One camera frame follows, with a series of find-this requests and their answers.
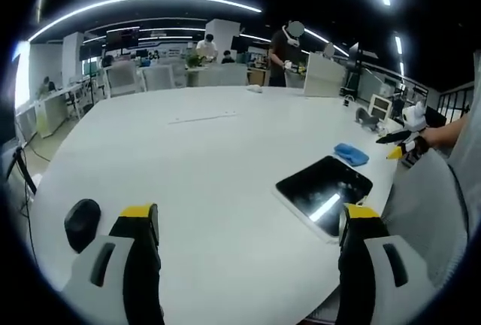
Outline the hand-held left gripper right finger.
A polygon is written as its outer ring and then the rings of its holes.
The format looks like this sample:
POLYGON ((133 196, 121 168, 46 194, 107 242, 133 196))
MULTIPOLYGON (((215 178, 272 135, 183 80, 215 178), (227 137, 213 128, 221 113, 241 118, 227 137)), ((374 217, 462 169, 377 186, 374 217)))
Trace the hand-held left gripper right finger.
POLYGON ((426 262, 372 208, 344 205, 339 245, 336 324, 409 324, 427 304, 426 262))

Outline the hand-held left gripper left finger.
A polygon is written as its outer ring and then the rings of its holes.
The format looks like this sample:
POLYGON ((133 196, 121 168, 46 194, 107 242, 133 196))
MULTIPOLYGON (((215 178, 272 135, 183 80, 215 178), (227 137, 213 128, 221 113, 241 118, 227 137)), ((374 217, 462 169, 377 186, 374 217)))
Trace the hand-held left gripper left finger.
POLYGON ((84 324, 162 324, 155 203, 125 208, 73 262, 62 297, 84 324))

